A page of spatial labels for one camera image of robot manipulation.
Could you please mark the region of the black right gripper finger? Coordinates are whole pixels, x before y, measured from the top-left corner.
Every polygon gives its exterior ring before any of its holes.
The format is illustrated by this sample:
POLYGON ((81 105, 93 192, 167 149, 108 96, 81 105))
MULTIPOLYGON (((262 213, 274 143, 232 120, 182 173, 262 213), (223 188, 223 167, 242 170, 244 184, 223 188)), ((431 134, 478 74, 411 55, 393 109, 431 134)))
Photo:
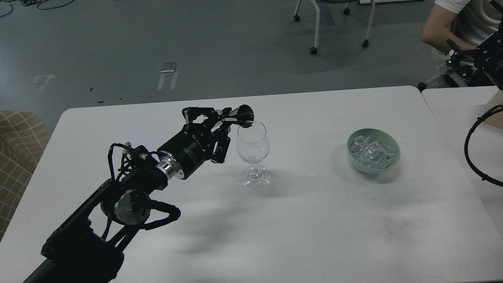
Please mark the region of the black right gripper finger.
POLYGON ((471 50, 462 50, 454 41, 448 39, 446 43, 451 47, 450 59, 446 61, 449 70, 455 72, 460 79, 472 79, 478 74, 474 66, 474 58, 478 55, 478 46, 471 50))

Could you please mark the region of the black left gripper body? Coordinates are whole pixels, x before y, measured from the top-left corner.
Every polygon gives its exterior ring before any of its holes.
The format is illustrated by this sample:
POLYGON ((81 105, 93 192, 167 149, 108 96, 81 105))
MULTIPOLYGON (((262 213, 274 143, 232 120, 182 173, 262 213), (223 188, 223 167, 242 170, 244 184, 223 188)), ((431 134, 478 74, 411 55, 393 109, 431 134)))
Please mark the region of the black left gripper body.
POLYGON ((161 145, 160 156, 171 156, 180 167, 179 179, 189 178, 203 163, 212 159, 216 139, 210 127, 190 123, 171 139, 161 145))

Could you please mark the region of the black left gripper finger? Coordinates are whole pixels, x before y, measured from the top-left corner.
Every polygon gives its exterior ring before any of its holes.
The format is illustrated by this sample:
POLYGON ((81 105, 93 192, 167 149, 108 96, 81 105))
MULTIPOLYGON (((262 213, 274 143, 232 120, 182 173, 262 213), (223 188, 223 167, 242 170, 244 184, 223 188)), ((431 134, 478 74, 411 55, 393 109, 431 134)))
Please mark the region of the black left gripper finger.
POLYGON ((212 154, 212 158, 210 161, 215 164, 222 164, 225 162, 225 158, 228 154, 228 149, 230 146, 230 137, 228 136, 230 133, 230 122, 223 122, 214 132, 215 138, 215 151, 212 154))
POLYGON ((222 110, 211 107, 186 107, 182 109, 185 124, 201 124, 208 129, 214 129, 224 122, 224 115, 230 114, 231 107, 222 110))

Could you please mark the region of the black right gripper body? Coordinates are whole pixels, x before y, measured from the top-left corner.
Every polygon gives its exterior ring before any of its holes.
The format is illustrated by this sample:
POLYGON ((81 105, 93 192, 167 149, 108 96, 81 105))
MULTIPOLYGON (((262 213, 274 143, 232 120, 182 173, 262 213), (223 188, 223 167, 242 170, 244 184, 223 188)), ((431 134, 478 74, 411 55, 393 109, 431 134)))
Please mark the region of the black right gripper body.
POLYGON ((494 33, 475 49, 474 66, 498 87, 503 89, 503 38, 494 33))

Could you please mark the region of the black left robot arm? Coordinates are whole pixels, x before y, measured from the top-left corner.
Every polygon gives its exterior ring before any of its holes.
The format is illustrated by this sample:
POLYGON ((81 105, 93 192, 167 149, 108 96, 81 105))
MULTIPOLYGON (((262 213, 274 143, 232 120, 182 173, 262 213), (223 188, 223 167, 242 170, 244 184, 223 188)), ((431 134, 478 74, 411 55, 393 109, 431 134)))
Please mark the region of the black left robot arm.
POLYGON ((26 283, 108 283, 115 279, 124 250, 139 231, 177 221, 181 211, 154 200, 173 178, 191 176, 203 163, 224 162, 232 124, 248 127, 248 106, 182 110, 181 131, 157 150, 114 143, 108 150, 111 177, 86 199, 46 240, 45 260, 26 283))

